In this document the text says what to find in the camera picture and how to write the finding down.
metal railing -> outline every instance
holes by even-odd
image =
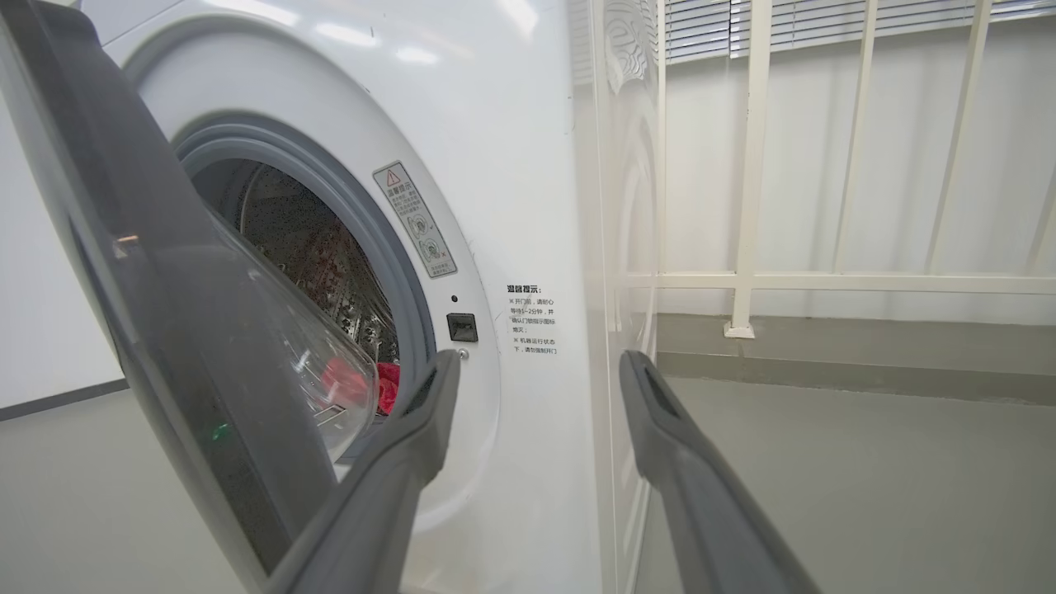
[[[861,160],[861,138],[865,120],[866,97],[872,66],[873,40],[876,33],[876,7],[879,0],[866,0],[865,30],[862,36],[861,66],[857,94],[854,105],[853,124],[844,179],[843,200],[840,211],[840,227],[836,245],[829,271],[802,273],[772,273],[756,270],[758,253],[757,233],[759,227],[759,202],[762,194],[762,152],[765,142],[767,92],[770,80],[770,43],[756,43],[749,55],[748,74],[748,123],[744,138],[744,165],[740,196],[739,235],[736,242],[735,270],[722,272],[674,273],[661,272],[660,289],[730,289],[734,292],[733,316],[725,328],[731,338],[753,338],[750,323],[752,292],[755,290],[800,290],[800,291],[893,291],[931,293],[975,293],[975,294],[1019,294],[1056,295],[1056,277],[1040,276],[1039,256],[1052,249],[1053,227],[1056,226],[1056,167],[1049,184],[1031,249],[1026,261],[1018,273],[1007,275],[942,275],[936,262],[944,244],[945,222],[950,204],[950,185],[960,165],[963,149],[965,122],[972,112],[976,94],[986,31],[991,20],[993,0],[979,0],[975,6],[972,32],[968,40],[968,58],[965,61],[961,82],[960,98],[954,124],[954,132],[946,159],[942,189],[935,215],[931,237],[928,242],[924,273],[870,273],[845,270],[848,226],[854,205],[855,185]],[[753,2],[752,36],[754,39],[770,39],[770,1]],[[666,89],[661,86],[661,105],[666,100]],[[661,143],[666,142],[666,129],[661,129]],[[665,235],[666,196],[665,184],[658,184],[661,212],[661,237]]]

window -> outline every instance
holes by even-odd
[[[876,35],[969,26],[969,0],[880,0]],[[667,0],[667,63],[738,58],[751,47],[750,0]],[[993,22],[1056,15],[1056,0],[994,0]],[[865,1],[774,0],[771,51],[862,38]]]

warning label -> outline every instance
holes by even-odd
[[[407,169],[400,162],[393,163],[374,172],[374,181],[389,199],[389,204],[403,222],[403,228],[411,235],[421,263],[426,265],[429,278],[453,275],[458,272],[454,258],[448,252],[440,229],[436,228],[433,216],[421,200],[418,188],[411,182]]]
[[[553,299],[538,284],[507,284],[509,315],[506,319],[513,340],[513,352],[525,355],[557,355],[558,318]]]

washing machine door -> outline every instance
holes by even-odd
[[[347,371],[354,345],[216,222],[86,16],[31,0],[0,16],[0,87],[55,226],[243,582],[395,592],[418,494],[447,452],[457,355],[434,357],[338,484],[303,371],[320,353]]]

washing machine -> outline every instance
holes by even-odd
[[[401,591],[629,592],[648,489],[615,373],[655,346],[653,3],[79,8],[201,199],[398,366],[397,402],[459,354]]]

